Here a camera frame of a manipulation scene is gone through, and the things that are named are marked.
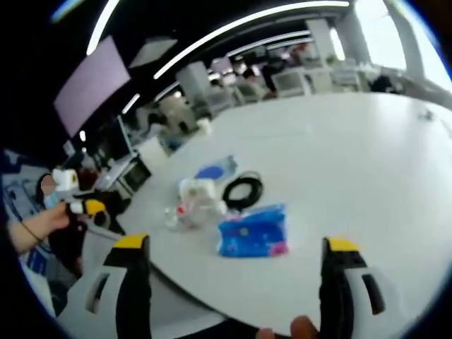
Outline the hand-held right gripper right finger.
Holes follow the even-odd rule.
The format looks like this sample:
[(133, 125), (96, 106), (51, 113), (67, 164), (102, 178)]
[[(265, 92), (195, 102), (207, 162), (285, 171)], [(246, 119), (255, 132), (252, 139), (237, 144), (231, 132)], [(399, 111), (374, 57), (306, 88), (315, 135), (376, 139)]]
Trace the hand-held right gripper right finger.
[(320, 338), (398, 337), (394, 286), (349, 240), (323, 238), (319, 299)]

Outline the person's right hand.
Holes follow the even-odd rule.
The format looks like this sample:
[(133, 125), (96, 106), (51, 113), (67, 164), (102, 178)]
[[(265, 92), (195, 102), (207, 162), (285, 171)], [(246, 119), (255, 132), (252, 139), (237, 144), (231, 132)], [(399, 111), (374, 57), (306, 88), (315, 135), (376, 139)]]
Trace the person's right hand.
[[(316, 339), (319, 331), (307, 316), (298, 316), (290, 324), (290, 337), (293, 339)], [(271, 328), (261, 328), (256, 333), (256, 339), (276, 339)]]

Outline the person's left hand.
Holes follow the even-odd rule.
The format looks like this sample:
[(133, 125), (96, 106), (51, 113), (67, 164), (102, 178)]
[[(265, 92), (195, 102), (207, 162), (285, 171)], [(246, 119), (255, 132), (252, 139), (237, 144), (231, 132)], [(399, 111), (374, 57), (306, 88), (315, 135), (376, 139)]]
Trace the person's left hand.
[(42, 213), (42, 223), (45, 235), (69, 226), (70, 219), (66, 212), (66, 207), (67, 204), (61, 202)]

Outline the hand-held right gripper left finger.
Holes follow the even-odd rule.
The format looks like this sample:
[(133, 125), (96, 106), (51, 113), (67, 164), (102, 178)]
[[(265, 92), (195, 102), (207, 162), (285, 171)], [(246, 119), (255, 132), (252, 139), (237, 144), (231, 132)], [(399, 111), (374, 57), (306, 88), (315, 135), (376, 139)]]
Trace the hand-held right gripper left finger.
[(70, 338), (151, 338), (149, 236), (115, 242), (103, 263), (69, 289), (57, 316)]

